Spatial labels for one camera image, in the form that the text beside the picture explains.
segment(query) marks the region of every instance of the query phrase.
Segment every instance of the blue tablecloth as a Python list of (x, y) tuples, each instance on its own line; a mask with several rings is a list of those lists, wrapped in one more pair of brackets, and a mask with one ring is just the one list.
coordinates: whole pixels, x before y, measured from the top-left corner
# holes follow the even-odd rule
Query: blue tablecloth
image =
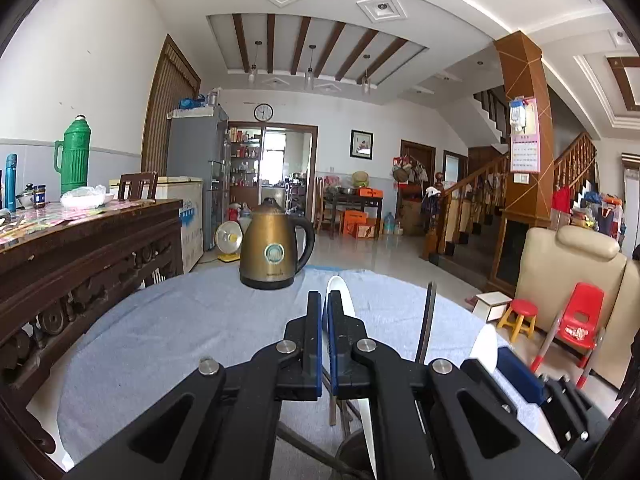
[[(288, 320), (304, 316), (306, 297), (336, 272), (307, 267), (283, 290), (254, 290), (240, 283), (238, 267), (216, 267), (140, 290), (102, 316), (80, 340), (71, 359), (58, 409), (60, 438), (74, 462), (103, 444), (153, 405), (211, 355), (225, 366), (251, 359), (280, 340)], [(338, 272), (349, 287), (357, 316), (372, 338), (413, 359), (426, 290), (368, 270)], [(468, 357), (482, 320), (438, 296), (426, 362)], [(498, 338), (499, 345), (507, 344)], [(536, 431), (538, 407), (527, 404), (495, 373), (518, 407), (518, 418)], [(284, 402), (281, 420), (335, 453), (339, 425), (328, 425), (328, 395), (318, 402)], [(276, 441), (271, 478), (326, 479), (330, 470)]]

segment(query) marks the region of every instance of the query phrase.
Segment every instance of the kettle handle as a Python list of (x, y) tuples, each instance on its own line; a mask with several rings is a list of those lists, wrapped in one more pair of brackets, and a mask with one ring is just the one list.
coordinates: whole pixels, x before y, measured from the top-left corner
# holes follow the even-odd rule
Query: kettle handle
[(296, 263), (296, 274), (302, 270), (302, 267), (306, 265), (311, 257), (311, 253), (314, 250), (314, 244), (316, 243), (316, 232), (314, 231), (313, 224), (303, 216), (290, 216), (291, 224), (293, 225), (293, 236), (296, 236), (296, 227), (300, 226), (305, 230), (305, 250), (302, 252), (302, 256)]
[(60, 149), (60, 146), (62, 146), (63, 150), (65, 149), (64, 142), (62, 140), (57, 140), (54, 143), (54, 148), (53, 148), (53, 169), (56, 170), (58, 173), (62, 172), (62, 169), (58, 165), (58, 150)]

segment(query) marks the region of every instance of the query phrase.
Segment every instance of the pendant light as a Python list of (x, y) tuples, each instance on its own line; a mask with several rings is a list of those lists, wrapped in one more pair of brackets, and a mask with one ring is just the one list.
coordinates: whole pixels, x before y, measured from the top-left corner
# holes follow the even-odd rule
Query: pendant light
[[(371, 56), (369, 54), (365, 54), (362, 56), (364, 59), (369, 59)], [(362, 78), (362, 94), (369, 95), (371, 94), (371, 79), (369, 78), (369, 73), (367, 72), (369, 67), (367, 67), (364, 71), (364, 77)]]
[(255, 62), (258, 59), (258, 50), (260, 49), (261, 44), (262, 44), (261, 41), (255, 41), (254, 64), (251, 65), (251, 70), (249, 70), (249, 87), (250, 88), (254, 87), (255, 77), (258, 75), (258, 67), (256, 66)]
[(311, 68), (314, 60), (314, 49), (315, 45), (309, 45), (309, 49), (311, 50), (311, 59), (309, 59), (309, 68), (306, 69), (305, 73), (305, 90), (313, 90), (314, 89), (314, 69)]

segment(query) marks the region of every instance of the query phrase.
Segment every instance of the picture frame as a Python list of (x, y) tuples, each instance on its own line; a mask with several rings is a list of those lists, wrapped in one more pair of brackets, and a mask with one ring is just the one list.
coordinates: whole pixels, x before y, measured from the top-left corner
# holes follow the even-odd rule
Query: picture frame
[(371, 160), (373, 158), (373, 134), (361, 130), (351, 130), (349, 156)]

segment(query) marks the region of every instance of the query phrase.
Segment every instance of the headrest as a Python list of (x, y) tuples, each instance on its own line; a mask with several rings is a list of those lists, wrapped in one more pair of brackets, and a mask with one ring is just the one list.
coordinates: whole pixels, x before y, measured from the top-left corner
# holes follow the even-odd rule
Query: headrest
[(565, 225), (556, 233), (558, 243), (583, 253), (612, 260), (620, 252), (620, 246), (610, 236), (575, 225)]

